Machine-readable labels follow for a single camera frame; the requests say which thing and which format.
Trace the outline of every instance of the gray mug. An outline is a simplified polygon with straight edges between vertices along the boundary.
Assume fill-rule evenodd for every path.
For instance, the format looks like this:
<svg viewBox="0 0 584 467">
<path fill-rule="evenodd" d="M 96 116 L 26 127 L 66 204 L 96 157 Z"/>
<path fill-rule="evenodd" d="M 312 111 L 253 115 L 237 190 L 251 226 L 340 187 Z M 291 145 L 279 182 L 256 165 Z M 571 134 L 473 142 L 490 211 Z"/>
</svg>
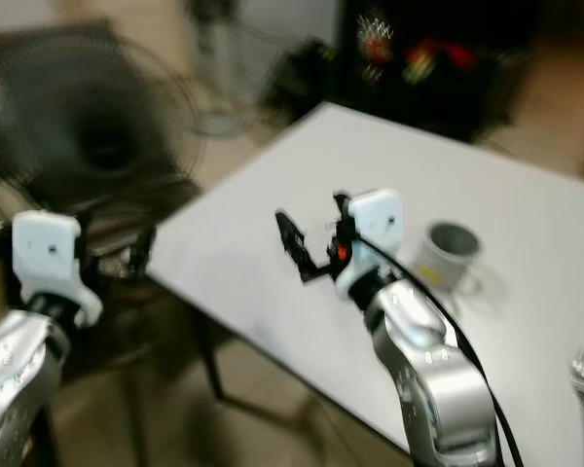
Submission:
<svg viewBox="0 0 584 467">
<path fill-rule="evenodd" d="M 478 237 L 466 227 L 452 222 L 437 222 L 426 229 L 412 267 L 428 285 L 451 291 L 480 250 Z"/>
</svg>

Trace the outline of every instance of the wire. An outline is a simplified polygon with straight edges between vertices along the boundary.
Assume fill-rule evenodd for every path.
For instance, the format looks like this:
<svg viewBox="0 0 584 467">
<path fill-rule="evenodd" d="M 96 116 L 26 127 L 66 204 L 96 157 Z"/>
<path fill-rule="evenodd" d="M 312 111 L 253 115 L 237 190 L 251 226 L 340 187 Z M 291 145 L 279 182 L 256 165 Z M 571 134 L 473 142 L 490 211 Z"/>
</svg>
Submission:
<svg viewBox="0 0 584 467">
<path fill-rule="evenodd" d="M 506 437 L 506 442 L 508 443 L 508 447 L 510 448 L 510 453 L 511 453 L 513 460 L 515 462 L 515 466 L 516 467 L 524 467 L 524 461 L 519 453 L 519 448 L 517 446 L 517 442 L 515 441 L 515 436 L 513 435 L 513 432 L 510 429 L 510 425 L 508 424 L 508 419 L 506 418 L 506 415 L 504 414 L 502 407 L 500 406 L 499 402 L 497 402 L 497 399 L 495 398 L 495 395 L 493 394 L 493 391 L 491 390 L 491 387 L 489 386 L 489 382 L 487 381 L 487 376 L 485 375 L 485 372 L 483 370 L 483 366 L 480 363 L 480 359 L 478 358 L 478 355 L 476 355 L 474 348 L 472 347 L 471 343 L 469 342 L 469 340 L 467 339 L 467 337 L 465 336 L 463 331 L 460 329 L 460 327 L 456 323 L 455 319 L 446 311 L 446 309 L 435 298 L 435 296 L 430 292 L 430 290 L 428 290 L 428 288 L 417 277 L 415 277 L 408 269 L 406 269 L 404 266 L 402 266 L 400 263 L 398 263 L 389 253 L 386 253 L 381 248 L 379 248 L 378 246 L 373 244 L 371 241 L 369 241 L 368 239 L 364 238 L 363 236 L 361 236 L 359 234 L 357 235 L 357 239 L 361 243 L 363 243 L 364 245 L 371 248 L 375 253 L 377 253 L 379 256 L 381 256 L 384 260 L 388 261 L 390 264 L 392 264 L 393 266 L 398 268 L 400 270 L 400 272 L 402 273 L 402 275 L 406 279 L 408 279 L 410 282 L 412 282 L 414 286 L 416 286 L 418 289 L 420 289 L 425 294 L 425 296 L 428 297 L 428 299 L 432 301 L 432 303 L 437 307 L 437 309 L 439 309 L 439 311 L 446 317 L 448 322 L 455 329 L 456 341 L 458 342 L 458 348 L 460 348 L 462 350 L 465 357 L 467 357 L 472 362 L 472 364 L 476 367 L 476 369 L 480 372 L 483 379 L 485 380 L 485 383 L 487 384 L 487 388 L 489 389 L 489 392 L 491 393 L 491 397 L 493 400 L 493 407 L 495 409 L 495 413 L 497 414 L 497 418 L 499 418 L 499 424 L 501 425 L 502 430 L 504 431 L 504 436 Z M 499 438 L 497 438 L 497 453 L 498 453 L 498 461 L 499 461 L 500 465 L 503 465 L 501 446 L 499 445 Z"/>
</svg>

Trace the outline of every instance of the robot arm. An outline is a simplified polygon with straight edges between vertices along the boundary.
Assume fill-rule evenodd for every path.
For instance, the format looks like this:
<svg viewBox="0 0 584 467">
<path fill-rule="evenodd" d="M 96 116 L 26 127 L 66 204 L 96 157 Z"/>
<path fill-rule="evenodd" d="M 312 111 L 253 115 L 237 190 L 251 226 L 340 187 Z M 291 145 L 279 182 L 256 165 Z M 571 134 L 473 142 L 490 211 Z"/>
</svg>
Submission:
<svg viewBox="0 0 584 467">
<path fill-rule="evenodd" d="M 304 282 L 329 274 L 339 295 L 363 311 L 377 356 L 396 385 L 416 465 L 495 465 L 495 412 L 483 375 L 448 343 L 449 323 L 433 302 L 359 239 L 395 252 L 403 235 L 399 196 L 378 190 L 335 199 L 342 219 L 327 250 L 330 263 L 321 268 L 294 223 L 276 214 L 284 248 Z"/>
<path fill-rule="evenodd" d="M 70 336 L 96 322 L 98 296 L 80 278 L 72 218 L 28 211 L 13 223 L 24 309 L 0 320 L 0 467 L 21 464 L 35 416 L 58 388 Z"/>
</svg>

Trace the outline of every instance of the floor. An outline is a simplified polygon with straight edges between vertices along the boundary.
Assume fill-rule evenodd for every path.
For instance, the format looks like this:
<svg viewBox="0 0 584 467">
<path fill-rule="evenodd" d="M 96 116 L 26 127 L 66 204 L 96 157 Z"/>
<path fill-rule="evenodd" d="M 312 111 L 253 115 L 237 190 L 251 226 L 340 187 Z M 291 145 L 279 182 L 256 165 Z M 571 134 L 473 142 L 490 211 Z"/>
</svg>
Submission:
<svg viewBox="0 0 584 467">
<path fill-rule="evenodd" d="M 486 134 L 479 145 L 579 176 L 584 158 L 584 43 L 538 47 L 514 118 L 513 125 Z M 274 134 L 256 125 L 238 137 L 208 141 L 197 179 L 211 189 L 257 157 Z M 217 357 L 225 387 L 240 403 L 216 404 L 198 358 L 186 358 L 174 377 L 158 368 L 157 362 L 176 358 L 178 348 L 182 355 L 196 355 L 190 325 L 170 328 L 174 337 L 169 339 L 180 342 L 179 347 L 168 346 L 166 353 L 130 370 L 80 379 L 55 397 L 64 467 L 410 465 L 400 451 L 224 333 L 217 341 Z M 140 441 L 130 431 L 133 413 L 127 408 L 126 385 L 138 393 Z"/>
</svg>

